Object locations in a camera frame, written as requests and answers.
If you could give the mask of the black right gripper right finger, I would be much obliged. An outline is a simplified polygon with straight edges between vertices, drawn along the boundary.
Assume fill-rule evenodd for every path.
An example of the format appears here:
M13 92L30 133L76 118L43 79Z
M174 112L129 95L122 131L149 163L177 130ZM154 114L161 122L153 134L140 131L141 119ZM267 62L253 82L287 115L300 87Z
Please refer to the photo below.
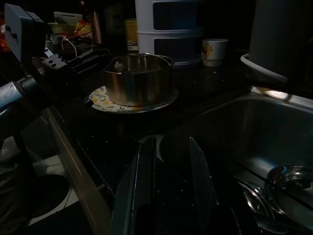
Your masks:
M208 235L211 215L218 200L204 151L193 137L189 138L189 148L201 233Z

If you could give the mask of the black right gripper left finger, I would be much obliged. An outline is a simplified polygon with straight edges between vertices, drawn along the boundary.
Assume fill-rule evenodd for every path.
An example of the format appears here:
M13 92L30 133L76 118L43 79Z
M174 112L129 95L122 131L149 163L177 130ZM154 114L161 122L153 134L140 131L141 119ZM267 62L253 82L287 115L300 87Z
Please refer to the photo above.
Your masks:
M155 234L157 141L141 143L122 177L112 212L111 235Z

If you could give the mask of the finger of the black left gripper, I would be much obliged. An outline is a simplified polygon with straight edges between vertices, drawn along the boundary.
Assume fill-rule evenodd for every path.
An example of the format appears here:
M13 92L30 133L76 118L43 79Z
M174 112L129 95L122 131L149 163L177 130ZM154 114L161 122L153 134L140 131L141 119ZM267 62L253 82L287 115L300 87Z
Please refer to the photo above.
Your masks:
M77 75L90 75L105 68L111 59L110 55L94 55L89 58L78 57L70 61L69 66Z
M107 56L110 54L110 51L107 48L91 48L90 50L82 53L81 55L77 56L73 59L73 63L82 63L84 60L93 58L93 57L100 57L100 56Z

